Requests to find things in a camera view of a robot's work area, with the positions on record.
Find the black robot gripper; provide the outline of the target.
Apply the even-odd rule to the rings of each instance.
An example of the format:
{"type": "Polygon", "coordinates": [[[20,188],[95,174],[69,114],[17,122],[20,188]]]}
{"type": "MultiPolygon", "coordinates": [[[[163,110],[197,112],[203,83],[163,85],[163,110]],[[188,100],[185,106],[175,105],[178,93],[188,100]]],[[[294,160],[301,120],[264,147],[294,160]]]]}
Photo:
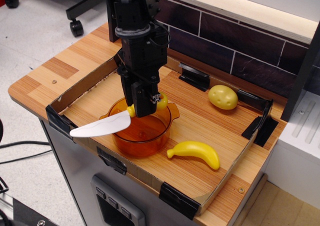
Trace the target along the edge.
{"type": "Polygon", "coordinates": [[[116,35],[122,43],[119,74],[126,103],[134,104],[138,118],[152,115],[157,109],[152,86],[160,82],[159,69],[167,63],[167,28],[125,30],[117,27],[116,35]]]}

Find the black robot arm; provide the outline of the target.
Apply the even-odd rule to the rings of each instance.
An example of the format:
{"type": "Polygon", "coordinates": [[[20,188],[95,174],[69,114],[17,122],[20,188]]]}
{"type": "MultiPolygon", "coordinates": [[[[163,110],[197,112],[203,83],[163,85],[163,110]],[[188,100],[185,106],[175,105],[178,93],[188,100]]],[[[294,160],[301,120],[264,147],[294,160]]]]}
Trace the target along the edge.
{"type": "Polygon", "coordinates": [[[139,118],[161,101],[159,70],[167,63],[168,29],[155,19],[160,0],[106,0],[109,40],[121,40],[117,73],[128,106],[139,118]]]}

